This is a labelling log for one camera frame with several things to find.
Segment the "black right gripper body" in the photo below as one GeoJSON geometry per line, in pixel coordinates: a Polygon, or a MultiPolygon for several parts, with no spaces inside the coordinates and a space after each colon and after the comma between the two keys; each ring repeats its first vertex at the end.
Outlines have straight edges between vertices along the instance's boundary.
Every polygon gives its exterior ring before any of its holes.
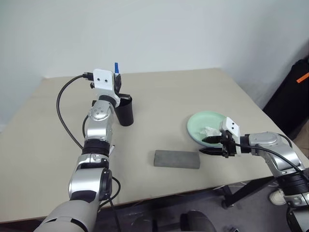
{"type": "Polygon", "coordinates": [[[222,144],[222,153],[225,158],[234,157],[237,154],[237,146],[229,131],[222,131],[220,142],[222,144]]]}

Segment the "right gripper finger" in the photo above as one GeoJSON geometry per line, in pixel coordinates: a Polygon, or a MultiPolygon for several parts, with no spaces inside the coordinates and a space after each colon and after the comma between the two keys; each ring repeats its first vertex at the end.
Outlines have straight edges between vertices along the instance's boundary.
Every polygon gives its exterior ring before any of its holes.
{"type": "Polygon", "coordinates": [[[203,154],[212,155],[212,156],[223,156],[223,150],[222,148],[217,147],[204,147],[199,150],[203,154]]]}
{"type": "Polygon", "coordinates": [[[221,138],[221,136],[208,136],[203,138],[202,141],[209,144],[217,144],[221,143],[221,138]]]}

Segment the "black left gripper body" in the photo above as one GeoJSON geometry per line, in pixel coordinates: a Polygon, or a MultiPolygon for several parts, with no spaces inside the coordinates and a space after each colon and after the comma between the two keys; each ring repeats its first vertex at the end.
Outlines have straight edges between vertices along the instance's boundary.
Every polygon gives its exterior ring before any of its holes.
{"type": "Polygon", "coordinates": [[[119,73],[115,73],[114,74],[114,92],[116,95],[119,95],[121,85],[122,85],[121,75],[119,73]]]}

